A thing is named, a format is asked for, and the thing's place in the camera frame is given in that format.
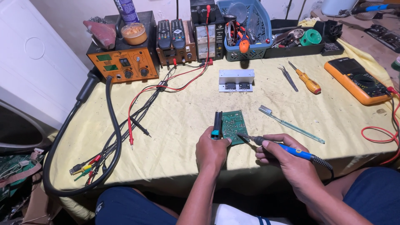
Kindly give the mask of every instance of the workbench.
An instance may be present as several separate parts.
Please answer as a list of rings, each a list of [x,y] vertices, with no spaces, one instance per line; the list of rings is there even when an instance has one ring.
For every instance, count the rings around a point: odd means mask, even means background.
[[[344,53],[341,56],[310,55],[251,60],[248,68],[255,71],[254,91],[233,94],[218,92],[218,74],[221,69],[241,69],[240,62],[228,62],[225,59],[214,61],[214,65],[209,66],[205,74],[186,89],[159,94],[141,122],[152,138],[134,129],[133,150],[129,141],[123,142],[121,158],[111,176],[99,187],[100,190],[115,185],[139,185],[143,190],[187,196],[198,174],[196,143],[205,129],[213,125],[216,111],[241,110],[250,135],[290,134],[312,154],[327,159],[334,168],[335,176],[348,174],[377,156],[379,161],[387,159],[396,150],[396,144],[367,141],[360,131],[366,126],[380,126],[394,132],[391,109],[384,103],[370,106],[360,104],[324,69],[325,62],[346,56]],[[289,66],[288,60],[315,80],[322,92],[312,94]],[[293,90],[277,68],[279,64],[286,67],[299,92]],[[175,74],[189,70],[192,68],[179,66]],[[197,76],[199,71],[178,76],[168,86],[181,87]],[[164,67],[160,77],[166,73],[167,68]],[[384,70],[379,78],[391,85]],[[127,118],[129,104],[140,90],[159,81],[113,84],[111,95],[118,121]],[[151,94],[145,92],[140,95],[132,112],[139,109]],[[324,139],[326,143],[321,144],[282,126],[260,112],[260,105],[272,109],[273,115]],[[87,177],[74,182],[78,175],[71,176],[69,170],[99,153],[113,131],[106,105],[105,84],[99,83],[72,119],[55,153],[50,172],[54,187],[61,190],[83,187]],[[385,134],[377,131],[369,130],[365,134],[375,139],[387,139]],[[228,158],[218,180],[218,189],[231,188],[253,195],[284,180],[280,169],[262,165],[256,160],[256,147],[251,142],[228,148]],[[317,166],[317,171],[322,179],[330,176],[323,167]],[[76,218],[89,219],[94,216],[97,195],[90,196],[61,198],[61,202]]]
[[[311,12],[312,17],[319,17],[322,21],[333,20],[333,17],[324,16],[321,9],[315,9]],[[390,48],[386,47],[384,44],[375,40],[369,34],[365,33],[364,30],[371,27],[373,24],[382,25],[388,30],[394,33],[400,34],[400,20],[397,16],[391,14],[384,14],[383,18],[380,20],[368,20],[362,21],[356,19],[354,16],[348,16],[343,18],[336,17],[334,19],[339,23],[343,24],[343,34],[340,37],[350,45],[370,54],[385,70],[388,72],[394,88],[400,90],[399,75],[400,73],[390,66],[396,58],[399,56]]]

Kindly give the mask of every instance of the green solder spool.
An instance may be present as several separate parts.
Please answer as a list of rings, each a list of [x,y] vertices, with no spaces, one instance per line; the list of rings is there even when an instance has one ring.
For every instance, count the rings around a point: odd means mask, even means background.
[[[318,31],[314,29],[309,29],[300,38],[300,43],[303,46],[312,45],[312,44],[319,44],[322,41],[322,37]]]

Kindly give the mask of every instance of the hand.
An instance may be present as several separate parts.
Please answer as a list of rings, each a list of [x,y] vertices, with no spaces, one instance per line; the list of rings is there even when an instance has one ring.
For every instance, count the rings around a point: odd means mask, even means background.
[[[283,142],[291,148],[309,152],[306,147],[288,134],[264,135],[263,137],[268,141],[263,141],[262,147],[257,148],[256,158],[262,163],[280,166],[300,201],[307,201],[307,196],[312,195],[315,188],[324,188],[314,165],[309,160],[288,153],[273,141]]]
[[[212,167],[219,172],[226,160],[226,148],[232,143],[232,140],[229,138],[221,140],[211,139],[211,132],[213,130],[213,126],[208,127],[196,144],[196,159],[200,171],[206,167]]]

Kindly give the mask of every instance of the tweezers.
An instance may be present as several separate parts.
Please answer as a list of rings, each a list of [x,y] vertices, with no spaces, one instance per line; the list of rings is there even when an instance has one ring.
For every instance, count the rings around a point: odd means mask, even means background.
[[[280,64],[280,66],[282,66],[283,69],[280,68],[280,67],[278,67],[278,69],[281,69],[281,70],[282,70],[283,75],[286,77],[286,80],[288,80],[288,82],[290,83],[290,85],[292,86],[292,88],[293,88],[296,92],[298,92],[299,90],[297,89],[296,85],[293,83],[293,80],[292,80],[292,78],[290,77],[289,73],[286,71],[285,67],[284,67],[283,65],[281,65],[281,64]]]

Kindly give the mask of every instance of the red wire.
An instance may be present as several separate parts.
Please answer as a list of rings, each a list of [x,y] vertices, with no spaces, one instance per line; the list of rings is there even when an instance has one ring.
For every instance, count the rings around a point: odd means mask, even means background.
[[[191,84],[194,80],[196,80],[198,77],[200,77],[200,76],[204,73],[204,71],[206,70],[207,64],[208,64],[208,54],[209,54],[209,51],[210,51],[210,41],[209,41],[210,39],[209,39],[207,24],[208,24],[208,14],[207,14],[207,19],[206,19],[206,32],[207,32],[207,39],[208,39],[208,41],[207,41],[207,43],[208,43],[208,51],[207,51],[207,58],[206,58],[206,63],[205,63],[205,65],[202,66],[202,67],[196,68],[196,69],[194,69],[194,70],[191,70],[191,71],[188,71],[188,72],[184,72],[184,73],[181,73],[181,74],[178,74],[178,75],[169,77],[169,78],[166,79],[165,81],[167,81],[167,80],[169,80],[169,79],[171,79],[171,78],[173,78],[173,77],[180,76],[180,75],[182,75],[182,74],[186,74],[186,73],[189,73],[189,72],[193,72],[193,71],[198,70],[198,69],[200,69],[200,68],[203,68],[203,71],[202,71],[199,75],[197,75],[195,78],[193,78],[192,80],[190,80],[189,83],[187,83],[183,88],[180,88],[180,89],[170,88],[170,87],[168,87],[168,86],[162,86],[162,85],[157,85],[157,86],[152,86],[152,87],[146,88],[146,89],[142,90],[141,92],[139,92],[139,93],[133,98],[132,102],[129,104],[129,109],[128,109],[128,130],[129,130],[129,143],[130,143],[130,145],[133,145],[133,140],[134,140],[134,139],[133,139],[133,136],[132,136],[132,129],[131,129],[131,123],[130,123],[130,109],[131,109],[131,106],[132,106],[133,102],[135,101],[135,99],[136,99],[141,93],[143,93],[143,92],[146,91],[146,90],[149,90],[149,89],[151,89],[151,88],[156,88],[156,87],[165,87],[165,88],[172,89],[172,90],[183,90],[183,89],[185,89],[189,84]]]
[[[399,126],[399,121],[398,121],[397,118],[396,118],[396,112],[397,112],[397,110],[399,109],[399,107],[400,107],[400,102],[399,102],[399,104],[397,105],[396,109],[393,110],[393,112],[392,112],[392,113],[394,114],[393,118],[394,118],[394,120],[395,120],[395,122],[396,122],[396,124],[397,124],[398,126]],[[387,133],[387,135],[389,135],[389,136],[392,137],[392,138],[391,138],[391,139],[388,139],[388,140],[373,140],[373,139],[370,139],[370,138],[368,138],[368,137],[366,137],[366,136],[364,135],[364,130],[366,130],[366,129],[378,129],[378,130],[380,130],[380,131],[385,131],[385,132]],[[383,129],[382,127],[364,127],[364,128],[361,130],[361,135],[362,135],[365,139],[367,139],[368,141],[372,141],[372,142],[385,142],[385,143],[387,143],[387,142],[391,142],[391,141],[394,140],[394,141],[396,142],[396,144],[397,144],[397,147],[398,147],[398,146],[399,146],[399,140],[397,139],[398,132],[399,132],[399,131],[396,131],[395,134],[392,134],[390,131],[388,131],[388,130],[386,130],[386,129]],[[392,158],[390,158],[389,160],[387,160],[387,161],[385,161],[385,162],[380,163],[380,165],[386,164],[386,163],[388,163],[388,162],[390,162],[390,161],[396,159],[399,155],[400,155],[400,150],[398,150],[398,151],[396,152],[395,156],[393,156]]]

